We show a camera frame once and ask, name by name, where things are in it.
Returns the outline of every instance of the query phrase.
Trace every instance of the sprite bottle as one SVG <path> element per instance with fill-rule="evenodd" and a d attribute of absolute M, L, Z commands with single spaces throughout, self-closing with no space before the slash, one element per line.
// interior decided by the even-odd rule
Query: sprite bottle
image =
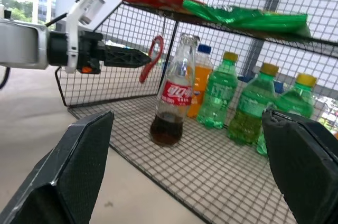
<path fill-rule="evenodd" d="M 209 76 L 203 103 L 197 116 L 197 121 L 206 127 L 223 127 L 229 103 L 237 88 L 235 71 L 237 58 L 237 54 L 225 52 L 222 63 Z"/>
<path fill-rule="evenodd" d="M 274 76 L 278 67 L 263 63 L 258 77 L 243 89 L 236 114 L 228 127 L 228 136 L 239 144 L 257 143 L 261 134 L 262 112 L 275 102 Z"/>
<path fill-rule="evenodd" d="M 293 87 L 277 98 L 276 108 L 310 118 L 313 113 L 313 95 L 311 89 L 316 84 L 316 78 L 305 73 L 299 73 Z M 267 155 L 264 136 L 258 139 L 257 152 Z"/>

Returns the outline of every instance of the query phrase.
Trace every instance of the yellow bottle cap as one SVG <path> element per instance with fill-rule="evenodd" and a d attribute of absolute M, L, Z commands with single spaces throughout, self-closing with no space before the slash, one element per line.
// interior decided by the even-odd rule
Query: yellow bottle cap
<path fill-rule="evenodd" d="M 297 83 L 306 85 L 308 87 L 313 87 L 316 84 L 316 81 L 316 77 L 306 73 L 299 73 L 296 78 Z"/>
<path fill-rule="evenodd" d="M 238 55 L 236 53 L 226 51 L 223 55 L 223 59 L 230 60 L 232 62 L 237 62 Z"/>
<path fill-rule="evenodd" d="M 275 66 L 274 64 L 263 63 L 263 65 L 260 68 L 260 72 L 266 73 L 271 76 L 276 76 L 278 69 L 279 67 Z"/>

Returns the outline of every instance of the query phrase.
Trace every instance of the metal wire rack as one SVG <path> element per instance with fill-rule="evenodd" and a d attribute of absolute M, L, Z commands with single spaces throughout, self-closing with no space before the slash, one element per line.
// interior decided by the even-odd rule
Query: metal wire rack
<path fill-rule="evenodd" d="M 196 21 L 193 17 L 159 12 L 148 7 L 120 3 L 95 31 L 113 45 L 148 52 L 152 38 L 163 35 L 165 48 L 146 82 L 141 68 L 110 68 L 101 65 L 100 75 L 55 72 L 63 102 L 81 118 L 112 109 L 115 124 L 111 147 L 162 189 L 207 223 L 296 223 L 270 173 L 268 161 L 252 147 L 239 147 L 222 130 L 205 130 L 194 120 L 184 123 L 183 139 L 176 148 L 160 148 L 149 140 L 154 118 L 155 95 L 167 65 L 176 52 L 180 33 L 198 35 L 212 47 L 210 59 L 216 68 L 224 51 L 239 55 L 238 76 L 253 77 L 263 62 L 279 66 L 276 81 L 284 90 L 298 72 L 318 78 L 314 88 L 314 120 L 338 130 L 338 0 L 200 0 L 211 5 L 237 5 L 281 13 L 309 15 L 312 38 L 285 41 L 257 38 Z M 230 104 L 227 125 L 246 85 L 239 83 Z"/>

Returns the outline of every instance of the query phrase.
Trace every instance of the black cable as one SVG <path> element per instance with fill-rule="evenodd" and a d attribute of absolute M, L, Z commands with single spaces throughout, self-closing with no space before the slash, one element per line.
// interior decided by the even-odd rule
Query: black cable
<path fill-rule="evenodd" d="M 6 85 L 8 78 L 10 77 L 10 71 L 11 71 L 11 68 L 6 67 L 5 76 L 4 76 L 4 79 L 2 80 L 2 82 L 0 84 L 0 89 L 2 89 Z"/>
<path fill-rule="evenodd" d="M 50 25 L 54 24 L 55 22 L 58 22 L 59 20 L 65 18 L 66 16 L 67 16 L 67 13 L 63 13 L 63 14 L 59 15 L 58 17 L 55 17 L 50 22 L 47 22 L 45 25 L 46 25 L 46 27 L 49 27 Z"/>

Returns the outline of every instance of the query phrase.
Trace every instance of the orange juice bottle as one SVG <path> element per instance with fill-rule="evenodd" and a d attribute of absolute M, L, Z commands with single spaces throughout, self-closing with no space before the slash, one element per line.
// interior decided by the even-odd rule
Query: orange juice bottle
<path fill-rule="evenodd" d="M 203 96 L 208 83 L 209 74 L 212 72 L 213 65 L 209 59 L 211 47 L 200 44 L 195 57 L 195 85 L 192 96 L 191 106 L 186 114 L 188 117 L 195 118 L 199 113 L 203 102 Z"/>

